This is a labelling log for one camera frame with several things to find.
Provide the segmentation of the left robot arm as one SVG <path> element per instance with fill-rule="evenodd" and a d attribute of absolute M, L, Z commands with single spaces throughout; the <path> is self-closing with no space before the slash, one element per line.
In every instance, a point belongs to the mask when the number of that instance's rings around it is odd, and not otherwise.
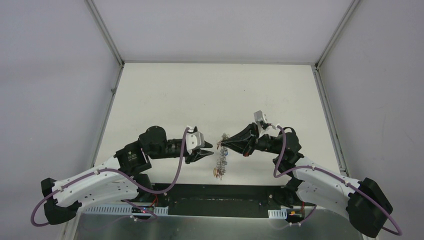
<path fill-rule="evenodd" d="M 34 208 L 30 221 L 36 226 L 35 215 L 43 207 L 47 225 L 59 225 L 75 218 L 90 207 L 138 199 L 147 202 L 152 195 L 169 192 L 176 184 L 183 163 L 194 163 L 213 155 L 213 145 L 207 142 L 198 128 L 188 126 L 182 138 L 168 139 L 164 128 L 149 127 L 138 139 L 115 152 L 105 162 L 75 176 L 41 181 L 44 198 Z M 171 184 L 163 190 L 153 189 L 148 175 L 151 160 L 178 158 Z"/>

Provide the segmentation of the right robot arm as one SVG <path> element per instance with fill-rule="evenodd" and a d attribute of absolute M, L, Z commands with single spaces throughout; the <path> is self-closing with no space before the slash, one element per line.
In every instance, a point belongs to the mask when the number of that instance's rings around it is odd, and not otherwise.
<path fill-rule="evenodd" d="M 249 157 L 256 151 L 276 154 L 274 178 L 290 176 L 273 201 L 293 208 L 301 203 L 330 210 L 345 219 L 361 234 L 376 238 L 393 212 L 389 200 L 372 179 L 350 178 L 330 171 L 300 152 L 301 145 L 292 127 L 281 127 L 278 136 L 263 134 L 266 123 L 250 123 L 220 146 Z"/>

